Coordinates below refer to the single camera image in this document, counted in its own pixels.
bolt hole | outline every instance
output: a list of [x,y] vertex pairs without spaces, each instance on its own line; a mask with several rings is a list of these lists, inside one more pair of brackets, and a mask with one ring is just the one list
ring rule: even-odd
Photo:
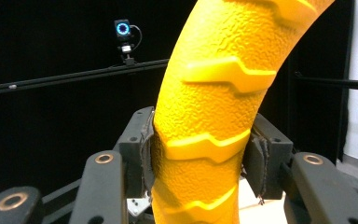
[[110,159],[109,156],[101,156],[100,161],[108,161]]
[[319,162],[319,160],[314,157],[308,157],[308,160],[313,162]]
[[281,142],[282,140],[280,138],[271,138],[271,142]]
[[349,221],[351,224],[358,224],[358,219],[357,219],[357,218],[354,218],[354,217],[348,218],[348,221]]
[[20,197],[20,196],[15,196],[15,197],[13,197],[13,198],[7,199],[7,200],[5,201],[5,205],[6,205],[6,206],[11,206],[11,205],[13,205],[13,204],[15,204],[15,203],[19,203],[20,200],[21,200],[21,197]]
[[102,224],[102,223],[103,223],[103,217],[101,216],[93,217],[92,219],[89,220],[89,224]]

metal bracket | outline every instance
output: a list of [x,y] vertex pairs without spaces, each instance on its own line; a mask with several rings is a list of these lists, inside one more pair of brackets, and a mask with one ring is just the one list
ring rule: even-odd
[[148,207],[150,207],[151,198],[145,193],[143,198],[129,198],[127,205],[129,212],[133,217],[141,215]]
[[153,116],[153,106],[136,111],[113,148],[123,157],[128,198],[144,197],[154,183],[149,143],[154,134]]
[[261,200],[282,197],[278,173],[281,164],[289,162],[292,148],[292,141],[257,114],[242,161],[255,197]]

black machinery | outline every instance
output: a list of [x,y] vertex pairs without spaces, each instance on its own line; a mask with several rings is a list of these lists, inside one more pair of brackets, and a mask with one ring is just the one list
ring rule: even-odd
[[[0,193],[0,224],[154,223],[154,182],[149,140],[154,108],[136,111],[113,150],[89,157],[81,179],[41,197],[31,187]],[[257,115],[245,150],[242,175],[255,197],[286,192],[288,223],[358,224],[358,193],[328,159],[293,153],[293,143]]]

black bar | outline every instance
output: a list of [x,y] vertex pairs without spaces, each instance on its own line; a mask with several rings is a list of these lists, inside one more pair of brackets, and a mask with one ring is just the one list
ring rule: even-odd
[[62,83],[75,82],[80,80],[93,79],[97,77],[110,77],[134,72],[141,72],[145,70],[151,70],[156,68],[166,67],[168,65],[168,59],[147,62],[136,63],[135,65],[108,67],[104,69],[97,69],[87,72],[72,73],[67,75],[55,76],[55,77],[42,77],[37,79],[30,79],[24,81],[8,82],[0,84],[0,93],[10,91],[29,90],[34,88],[46,87],[51,85],[59,85]]
[[70,203],[73,203],[76,199],[77,191],[80,186],[81,179],[61,188],[56,191],[50,193],[49,195],[42,198],[43,206],[45,208],[45,217],[49,217],[49,220],[52,220],[51,217],[60,218],[58,216],[51,216],[51,214],[59,214],[56,213],[61,208],[67,206]]
[[286,215],[287,223],[310,223],[310,214],[308,213],[307,207],[302,200],[296,182],[293,179],[291,167],[288,163],[281,164],[281,169],[279,171],[279,184],[286,193],[283,209],[284,214]]
[[20,187],[0,193],[0,224],[40,224],[43,216],[44,209],[38,189]]
[[69,215],[74,209],[75,202],[68,203],[66,206],[63,206],[53,213],[46,215],[43,218],[42,224],[51,224],[51,223],[68,223]]
[[287,129],[285,133],[290,140],[295,142],[297,140],[297,85],[291,74],[298,70],[298,48],[292,50],[287,58],[287,63]]
[[311,223],[358,223],[358,193],[330,160],[312,153],[297,153],[292,174]]
[[302,77],[301,75],[297,75],[295,77],[295,81],[300,81],[312,85],[325,85],[325,86],[338,87],[343,89],[358,90],[358,80]]
[[127,224],[121,155],[113,150],[89,157],[70,224]]
[[[352,38],[353,38],[353,24],[354,24],[354,7],[355,1],[350,1],[351,5],[351,18],[350,18],[350,27],[348,33],[348,46],[347,46],[347,55],[345,58],[345,68],[343,73],[344,79],[350,78],[350,65],[351,65],[351,52],[352,52]],[[348,101],[350,96],[350,91],[348,89],[342,89],[341,94],[341,103],[339,110],[339,126],[338,126],[338,138],[337,138],[337,158],[342,161],[344,156],[344,146],[346,143],[347,131],[348,131]]]

yellow tire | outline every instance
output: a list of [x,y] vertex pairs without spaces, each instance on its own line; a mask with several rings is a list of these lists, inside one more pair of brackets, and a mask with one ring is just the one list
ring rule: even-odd
[[299,38],[333,0],[199,0],[170,59],[154,119],[156,223],[239,223],[250,128]]

